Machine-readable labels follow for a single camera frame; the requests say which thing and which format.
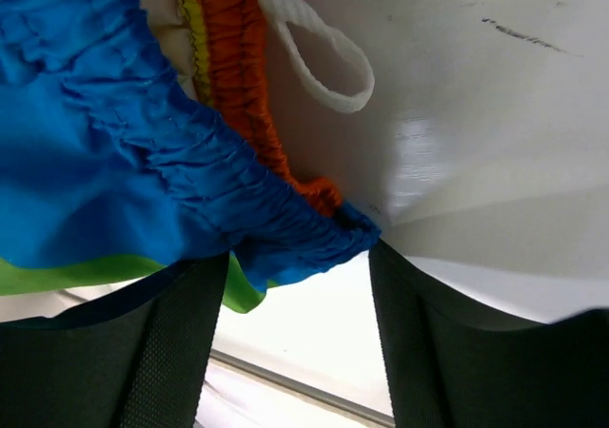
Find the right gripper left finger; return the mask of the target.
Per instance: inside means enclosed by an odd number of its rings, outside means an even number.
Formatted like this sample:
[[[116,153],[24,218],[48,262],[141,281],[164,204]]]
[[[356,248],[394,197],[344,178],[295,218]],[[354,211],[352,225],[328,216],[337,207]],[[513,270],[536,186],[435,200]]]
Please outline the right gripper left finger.
[[[193,426],[228,263],[175,263],[53,318],[4,322],[2,425]]]

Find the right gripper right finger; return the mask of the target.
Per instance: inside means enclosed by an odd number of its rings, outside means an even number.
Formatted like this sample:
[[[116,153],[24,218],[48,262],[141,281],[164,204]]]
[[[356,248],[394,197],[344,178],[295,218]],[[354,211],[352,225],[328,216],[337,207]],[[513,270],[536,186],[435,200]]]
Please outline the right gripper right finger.
[[[608,313],[548,324],[477,302],[386,243],[370,279],[399,427],[604,427]]]

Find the rainbow striped shorts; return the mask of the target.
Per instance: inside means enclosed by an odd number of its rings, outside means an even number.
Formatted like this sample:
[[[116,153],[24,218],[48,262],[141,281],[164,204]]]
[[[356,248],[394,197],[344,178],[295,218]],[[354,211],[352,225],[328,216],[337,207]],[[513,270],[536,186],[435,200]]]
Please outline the rainbow striped shorts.
[[[321,104],[367,104],[366,56],[304,0],[1,0],[3,295],[227,254],[245,313],[378,241],[331,182],[291,174],[267,28]]]

